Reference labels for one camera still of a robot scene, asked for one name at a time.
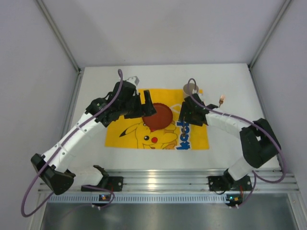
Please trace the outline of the red-brown plastic plate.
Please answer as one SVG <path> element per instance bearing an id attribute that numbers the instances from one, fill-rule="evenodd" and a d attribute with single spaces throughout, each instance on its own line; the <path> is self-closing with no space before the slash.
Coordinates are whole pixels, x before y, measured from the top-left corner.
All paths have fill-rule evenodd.
<path id="1" fill-rule="evenodd" d="M 173 121 L 173 113 L 167 105 L 163 103 L 154 103 L 153 106 L 156 110 L 156 114 L 142 118 L 142 121 L 149 127 L 151 132 L 165 129 Z"/>

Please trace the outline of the yellow pikachu placemat cloth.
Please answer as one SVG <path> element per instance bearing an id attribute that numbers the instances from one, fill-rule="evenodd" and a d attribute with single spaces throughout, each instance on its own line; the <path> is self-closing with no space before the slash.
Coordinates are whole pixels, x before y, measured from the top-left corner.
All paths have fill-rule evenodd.
<path id="1" fill-rule="evenodd" d="M 173 121 L 165 129 L 151 132 L 142 118 L 120 117 L 107 128 L 105 146 L 114 148 L 148 150 L 207 150 L 209 141 L 207 128 L 186 123 L 187 134 L 182 137 L 182 122 L 179 122 L 183 90 L 150 89 L 154 103 L 167 105 L 173 113 Z"/>

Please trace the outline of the beige paper cup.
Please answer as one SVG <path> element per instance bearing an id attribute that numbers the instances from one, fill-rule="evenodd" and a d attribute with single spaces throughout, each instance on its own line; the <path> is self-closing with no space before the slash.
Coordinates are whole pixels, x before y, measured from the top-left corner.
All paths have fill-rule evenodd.
<path id="1" fill-rule="evenodd" d="M 187 98 L 190 94 L 198 93 L 199 88 L 194 83 L 187 83 L 183 86 L 183 98 Z"/>

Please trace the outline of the gold spoon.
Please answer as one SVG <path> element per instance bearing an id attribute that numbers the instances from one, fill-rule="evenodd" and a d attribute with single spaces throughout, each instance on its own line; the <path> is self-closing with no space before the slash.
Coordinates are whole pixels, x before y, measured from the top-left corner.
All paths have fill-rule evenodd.
<path id="1" fill-rule="evenodd" d="M 221 95 L 219 98 L 219 107 L 221 107 L 221 105 L 224 103 L 225 101 L 225 95 Z"/>

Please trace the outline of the gold fork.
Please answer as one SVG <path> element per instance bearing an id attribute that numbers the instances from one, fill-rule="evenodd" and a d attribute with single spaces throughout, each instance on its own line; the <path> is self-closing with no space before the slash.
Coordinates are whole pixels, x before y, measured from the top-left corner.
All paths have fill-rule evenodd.
<path id="1" fill-rule="evenodd" d="M 182 132 L 182 137 L 184 138 L 187 134 L 187 131 L 186 131 L 186 122 L 184 120 L 184 118 L 182 118 L 182 129 L 181 129 L 181 132 Z"/>

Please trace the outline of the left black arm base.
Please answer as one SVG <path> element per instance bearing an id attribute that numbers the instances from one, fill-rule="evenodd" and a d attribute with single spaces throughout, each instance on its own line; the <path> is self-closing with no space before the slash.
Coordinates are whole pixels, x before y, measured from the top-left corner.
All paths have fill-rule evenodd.
<path id="1" fill-rule="evenodd" d="M 102 191 L 102 189 L 106 189 L 112 192 L 121 192 L 123 188 L 124 178 L 121 176 L 109 176 L 104 177 L 101 182 L 94 185 L 83 185 L 81 187 L 82 192 L 90 192 L 90 191 Z"/>

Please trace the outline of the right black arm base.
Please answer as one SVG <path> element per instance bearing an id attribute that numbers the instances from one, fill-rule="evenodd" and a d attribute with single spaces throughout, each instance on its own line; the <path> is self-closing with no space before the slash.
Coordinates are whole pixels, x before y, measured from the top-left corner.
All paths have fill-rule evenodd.
<path id="1" fill-rule="evenodd" d="M 239 180 L 232 178 L 228 170 L 225 170 L 222 175 L 208 176 L 209 190 L 218 194 L 223 194 L 228 191 L 251 191 L 252 184 L 248 175 L 243 176 Z"/>

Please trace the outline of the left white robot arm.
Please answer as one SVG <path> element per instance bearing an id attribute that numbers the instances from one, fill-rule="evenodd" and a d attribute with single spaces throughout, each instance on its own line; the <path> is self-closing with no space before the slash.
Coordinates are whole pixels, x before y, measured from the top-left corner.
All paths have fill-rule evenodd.
<path id="1" fill-rule="evenodd" d="M 138 82 L 137 77 L 117 82 L 105 97 L 91 101 L 76 125 L 54 147 L 31 158 L 40 178 L 54 194 L 61 195 L 72 186 L 101 185 L 106 172 L 98 165 L 86 170 L 69 170 L 82 147 L 121 116 L 141 118 L 156 113 L 149 90 L 143 92 L 145 102 L 141 102 Z"/>

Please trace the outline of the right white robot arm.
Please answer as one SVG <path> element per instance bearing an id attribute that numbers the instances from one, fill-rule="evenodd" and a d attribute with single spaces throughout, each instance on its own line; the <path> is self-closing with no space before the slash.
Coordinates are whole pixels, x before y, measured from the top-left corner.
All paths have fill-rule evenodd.
<path id="1" fill-rule="evenodd" d="M 184 99 L 179 121 L 200 127 L 217 127 L 240 140 L 242 157 L 226 169 L 222 176 L 228 188 L 232 188 L 235 182 L 281 153 L 281 146 L 266 119 L 250 122 L 225 113 L 214 104 L 206 106 L 198 93 Z"/>

